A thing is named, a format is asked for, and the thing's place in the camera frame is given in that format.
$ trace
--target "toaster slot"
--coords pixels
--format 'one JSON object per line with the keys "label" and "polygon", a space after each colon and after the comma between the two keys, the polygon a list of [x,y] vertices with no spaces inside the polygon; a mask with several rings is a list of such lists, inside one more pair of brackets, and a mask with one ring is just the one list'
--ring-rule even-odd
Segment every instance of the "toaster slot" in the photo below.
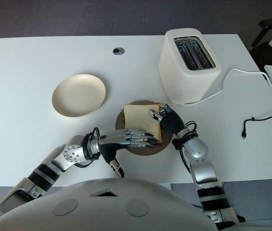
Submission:
{"label": "toaster slot", "polygon": [[174,41],[189,70],[204,70],[215,67],[212,58],[198,37],[179,37],[175,38]]}

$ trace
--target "gray floor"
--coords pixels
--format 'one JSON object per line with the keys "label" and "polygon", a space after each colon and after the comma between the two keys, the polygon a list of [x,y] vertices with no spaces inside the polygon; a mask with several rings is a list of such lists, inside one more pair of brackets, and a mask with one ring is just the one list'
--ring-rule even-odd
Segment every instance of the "gray floor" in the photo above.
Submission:
{"label": "gray floor", "polygon": [[[163,35],[193,27],[203,34],[236,33],[248,47],[264,18],[272,18],[272,0],[0,0],[0,38]],[[272,31],[265,36],[270,39]],[[272,225],[272,180],[224,188],[238,214]],[[10,189],[0,187],[0,199]],[[199,205],[193,184],[173,184],[172,190]]]}

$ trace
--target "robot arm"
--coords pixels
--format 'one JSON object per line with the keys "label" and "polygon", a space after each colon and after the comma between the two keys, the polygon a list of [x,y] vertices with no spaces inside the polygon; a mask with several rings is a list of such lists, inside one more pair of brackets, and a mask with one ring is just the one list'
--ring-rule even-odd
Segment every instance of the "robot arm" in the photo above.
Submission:
{"label": "robot arm", "polygon": [[165,129],[172,131],[177,136],[177,139],[173,140],[173,145],[176,150],[180,151],[182,161],[196,185],[203,213],[219,227],[224,228],[239,223],[234,209],[229,205],[223,185],[218,181],[214,167],[209,160],[208,147],[198,138],[196,123],[190,121],[184,125],[180,116],[167,104],[161,105],[160,115],[152,110],[149,113]]}
{"label": "robot arm", "polygon": [[54,149],[42,163],[23,178],[1,201],[0,216],[31,200],[41,197],[72,165],[86,167],[102,155],[119,176],[124,172],[116,160],[116,151],[131,147],[152,147],[153,135],[140,129],[121,129],[99,135],[99,129],[86,136],[74,136],[67,144]]}

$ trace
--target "toaster cord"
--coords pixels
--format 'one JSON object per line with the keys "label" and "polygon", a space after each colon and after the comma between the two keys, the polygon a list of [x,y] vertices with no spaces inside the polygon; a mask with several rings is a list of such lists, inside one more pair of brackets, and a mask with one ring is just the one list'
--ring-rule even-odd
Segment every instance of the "toaster cord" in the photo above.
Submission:
{"label": "toaster cord", "polygon": [[223,79],[223,81],[222,81],[222,87],[221,87],[221,89],[220,89],[218,92],[216,92],[216,93],[214,93],[214,94],[212,94],[212,95],[210,95],[210,96],[208,96],[208,97],[206,97],[206,98],[204,98],[204,99],[202,99],[202,100],[200,100],[200,101],[197,101],[197,102],[194,102],[194,103],[186,103],[186,104],[184,104],[184,105],[195,105],[195,104],[197,104],[197,103],[201,103],[201,102],[203,102],[203,101],[206,101],[206,100],[208,100],[208,99],[214,97],[215,95],[218,95],[219,93],[221,93],[222,90],[223,90],[223,87],[224,87],[224,83],[225,83],[225,81],[227,80],[227,78],[229,77],[229,75],[230,75],[230,73],[231,73],[232,71],[237,71],[237,72],[241,72],[241,73],[245,73],[245,74],[262,74],[262,75],[265,76],[266,81],[268,82],[270,88],[272,89],[272,83],[271,83],[271,81],[270,81],[270,79],[269,79],[269,77],[268,77],[268,75],[267,75],[266,73],[261,72],[261,71],[244,71],[244,70],[240,70],[240,69],[237,69],[237,68],[233,68],[233,69],[231,69],[231,70],[228,72],[228,74],[226,75],[226,77]]}

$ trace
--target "office chair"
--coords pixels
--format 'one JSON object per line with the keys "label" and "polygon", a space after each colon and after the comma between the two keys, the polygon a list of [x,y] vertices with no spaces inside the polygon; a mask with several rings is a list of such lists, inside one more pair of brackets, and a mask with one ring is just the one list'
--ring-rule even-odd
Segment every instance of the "office chair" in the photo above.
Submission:
{"label": "office chair", "polygon": [[249,52],[251,57],[256,62],[260,71],[265,72],[264,66],[272,65],[272,47],[269,45],[269,42],[264,42],[260,45],[258,45],[258,43],[261,41],[264,35],[270,29],[272,29],[272,18],[260,21],[259,26],[262,27],[262,31],[258,34],[256,39],[253,41],[253,43],[249,47]]}

